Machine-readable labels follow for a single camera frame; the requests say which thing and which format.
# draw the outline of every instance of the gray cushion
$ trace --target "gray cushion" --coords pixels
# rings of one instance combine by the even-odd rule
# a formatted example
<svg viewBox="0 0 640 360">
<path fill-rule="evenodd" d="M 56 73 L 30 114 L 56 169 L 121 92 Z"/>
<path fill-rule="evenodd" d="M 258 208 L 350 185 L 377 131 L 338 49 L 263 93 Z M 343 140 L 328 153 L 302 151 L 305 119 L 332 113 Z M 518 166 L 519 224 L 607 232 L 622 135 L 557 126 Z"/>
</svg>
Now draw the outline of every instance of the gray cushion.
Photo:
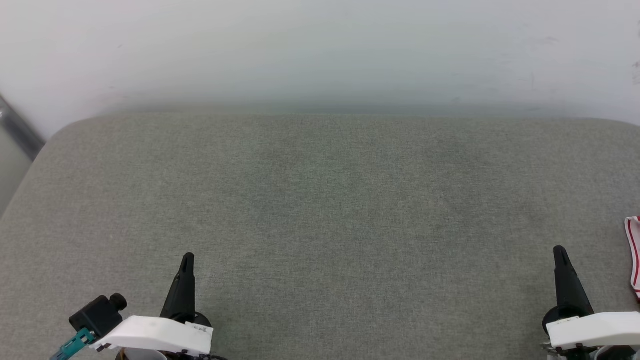
<svg viewBox="0 0 640 360">
<path fill-rule="evenodd" d="M 51 356 L 101 294 L 157 316 L 191 251 L 231 360 L 544 358 L 554 245 L 596 311 L 637 310 L 623 219 L 640 213 L 639 139 L 605 120 L 74 124 L 0 222 L 0 353 Z"/>
</svg>

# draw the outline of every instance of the striped towel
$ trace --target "striped towel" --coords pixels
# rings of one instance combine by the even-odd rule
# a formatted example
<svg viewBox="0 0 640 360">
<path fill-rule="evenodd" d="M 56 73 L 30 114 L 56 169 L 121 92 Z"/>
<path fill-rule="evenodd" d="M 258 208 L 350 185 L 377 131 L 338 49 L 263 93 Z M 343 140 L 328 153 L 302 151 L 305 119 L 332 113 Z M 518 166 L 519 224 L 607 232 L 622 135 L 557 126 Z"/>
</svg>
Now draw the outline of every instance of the striped towel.
<svg viewBox="0 0 640 360">
<path fill-rule="evenodd" d="M 640 252 L 640 218 L 632 217 L 625 219 L 625 228 L 627 229 L 627 238 L 629 239 L 629 246 L 631 247 L 631 259 L 633 267 L 631 269 L 631 287 L 636 292 L 638 302 L 640 302 L 640 281 L 638 279 L 638 272 L 640 268 L 638 264 L 640 259 L 638 253 Z"/>
</svg>

